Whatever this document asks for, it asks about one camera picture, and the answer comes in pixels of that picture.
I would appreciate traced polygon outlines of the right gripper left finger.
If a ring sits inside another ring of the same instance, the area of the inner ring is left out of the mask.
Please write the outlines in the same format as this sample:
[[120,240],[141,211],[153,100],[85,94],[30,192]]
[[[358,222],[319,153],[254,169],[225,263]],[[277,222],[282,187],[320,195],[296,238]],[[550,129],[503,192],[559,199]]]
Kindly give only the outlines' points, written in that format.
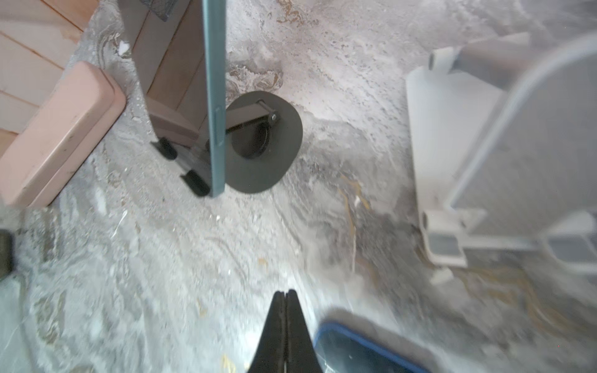
[[285,371],[286,296],[275,292],[249,373],[280,373]]

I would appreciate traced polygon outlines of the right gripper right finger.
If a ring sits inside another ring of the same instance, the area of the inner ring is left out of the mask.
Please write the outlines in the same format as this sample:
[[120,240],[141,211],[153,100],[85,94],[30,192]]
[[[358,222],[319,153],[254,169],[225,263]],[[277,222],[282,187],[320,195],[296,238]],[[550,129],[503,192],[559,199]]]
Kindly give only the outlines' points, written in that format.
[[306,326],[297,292],[288,291],[285,297],[286,315],[286,371],[290,373],[322,373]]

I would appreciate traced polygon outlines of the phone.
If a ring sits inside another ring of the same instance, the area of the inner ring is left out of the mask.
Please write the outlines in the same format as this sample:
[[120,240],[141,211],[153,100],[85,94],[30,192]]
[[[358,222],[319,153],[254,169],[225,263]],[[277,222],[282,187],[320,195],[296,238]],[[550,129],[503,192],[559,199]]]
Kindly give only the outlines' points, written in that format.
[[152,147],[180,168],[193,194],[211,194],[204,3],[120,1],[143,99],[155,135]]
[[340,323],[323,323],[313,347],[323,372],[428,372]]

